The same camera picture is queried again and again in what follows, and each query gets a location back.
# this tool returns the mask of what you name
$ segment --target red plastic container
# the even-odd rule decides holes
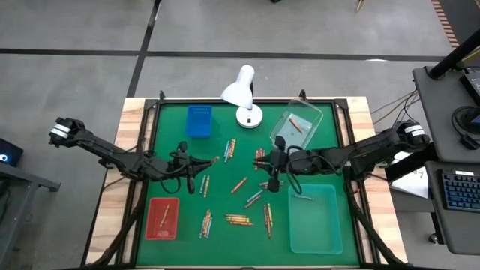
[[[167,210],[165,221],[161,225]],[[179,221],[178,198],[151,198],[148,207],[147,228],[145,239],[147,240],[175,240],[177,237],[177,223]]]

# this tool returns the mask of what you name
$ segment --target blue container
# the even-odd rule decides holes
[[[187,136],[209,138],[212,134],[212,106],[193,105],[187,108]]]

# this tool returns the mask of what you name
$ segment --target gray floor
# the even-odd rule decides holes
[[[0,48],[139,50],[154,0],[2,0]],[[163,0],[150,50],[441,56],[451,48],[430,0]],[[56,117],[82,119],[113,141],[136,57],[0,55],[0,137],[25,149],[21,168],[61,182],[41,191],[13,269],[80,264],[104,169],[80,149],[47,145]],[[414,89],[408,61],[150,58],[136,97],[218,96],[243,64],[255,67],[257,96],[364,95],[370,111]],[[373,115],[378,120],[386,111]],[[422,105],[410,115],[426,128]],[[375,127],[389,128],[397,112]],[[409,261],[473,269],[477,257],[430,246],[431,222],[398,215]]]
[[[150,0],[0,1],[0,48],[139,50]]]
[[[430,1],[165,0],[150,50],[442,56]]]
[[[37,193],[14,262],[78,266],[105,170],[80,148],[48,145],[48,133],[57,117],[72,117],[113,141],[135,58],[0,55],[0,63],[0,137],[25,149],[23,170],[61,182],[58,193]]]

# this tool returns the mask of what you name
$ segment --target wooden table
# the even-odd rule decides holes
[[[258,97],[259,99],[278,98],[278,97]],[[375,135],[374,125],[372,123],[370,110],[366,97],[309,97],[310,99],[334,99],[346,98],[349,106],[349,116],[353,127],[355,141],[367,139]],[[185,99],[196,100],[202,98],[167,98],[167,100]],[[124,102],[124,107],[121,113],[120,124],[115,139],[115,145],[129,149],[137,144],[137,137],[140,129],[140,122],[143,114],[143,107],[145,98],[127,98]],[[347,126],[343,113],[339,110],[341,133],[344,142],[348,144]],[[149,117],[147,124],[147,142],[148,135],[152,128],[152,119]],[[374,174],[378,176],[385,176],[383,169],[376,169]],[[106,174],[105,185],[119,179],[119,172],[110,170]],[[89,242],[87,254],[85,258],[86,263],[94,262],[109,246],[113,238],[116,236],[122,224],[122,217],[125,208],[125,200],[127,196],[129,181],[127,179],[120,181],[117,184],[108,187],[100,198],[100,204],[97,216],[94,221],[94,228],[91,234],[91,241]],[[398,227],[397,216],[395,214],[392,197],[390,196],[389,186],[386,181],[378,178],[369,178],[365,181],[365,188],[370,207],[370,213],[373,220],[373,226],[379,233],[383,241],[393,251],[393,253],[404,262],[407,261],[404,244],[402,242],[400,229]],[[361,201],[357,197],[357,203],[360,205]],[[372,262],[370,252],[369,240],[366,232],[361,227],[362,241],[364,245],[365,257],[367,262]],[[131,249],[131,236],[127,238],[126,248],[124,250],[124,258],[128,258]]]

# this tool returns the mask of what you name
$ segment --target clear plastic container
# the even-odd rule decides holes
[[[307,147],[314,136],[323,112],[314,105],[303,100],[291,100],[270,132],[270,139],[275,143],[276,136],[285,139],[286,147]]]
[[[331,184],[302,184],[301,196],[289,187],[290,247],[298,254],[341,254],[337,194]]]

